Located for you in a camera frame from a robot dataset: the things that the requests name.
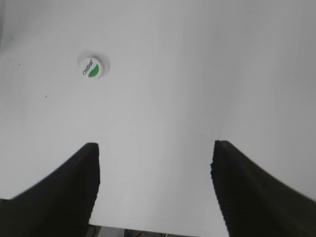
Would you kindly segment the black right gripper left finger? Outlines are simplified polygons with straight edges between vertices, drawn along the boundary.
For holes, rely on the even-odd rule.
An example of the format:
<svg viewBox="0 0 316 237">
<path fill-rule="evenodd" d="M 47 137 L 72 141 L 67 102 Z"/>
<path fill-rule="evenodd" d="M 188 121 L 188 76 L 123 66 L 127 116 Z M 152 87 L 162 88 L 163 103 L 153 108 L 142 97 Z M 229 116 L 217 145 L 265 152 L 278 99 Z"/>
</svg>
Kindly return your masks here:
<svg viewBox="0 0 316 237">
<path fill-rule="evenodd" d="M 99 186 L 99 146 L 87 143 L 40 182 L 1 203 L 0 235 L 84 237 Z"/>
</svg>

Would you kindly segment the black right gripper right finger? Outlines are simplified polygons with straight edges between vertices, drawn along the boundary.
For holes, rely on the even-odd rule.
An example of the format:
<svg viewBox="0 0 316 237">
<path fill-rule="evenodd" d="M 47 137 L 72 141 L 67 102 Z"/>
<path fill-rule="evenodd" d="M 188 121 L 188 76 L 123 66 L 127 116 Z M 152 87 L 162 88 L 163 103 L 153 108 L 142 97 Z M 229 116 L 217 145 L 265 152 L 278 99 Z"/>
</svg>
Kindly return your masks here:
<svg viewBox="0 0 316 237">
<path fill-rule="evenodd" d="M 214 142 L 211 179 L 231 237 L 314 237 L 316 202 L 228 141 Z"/>
</svg>

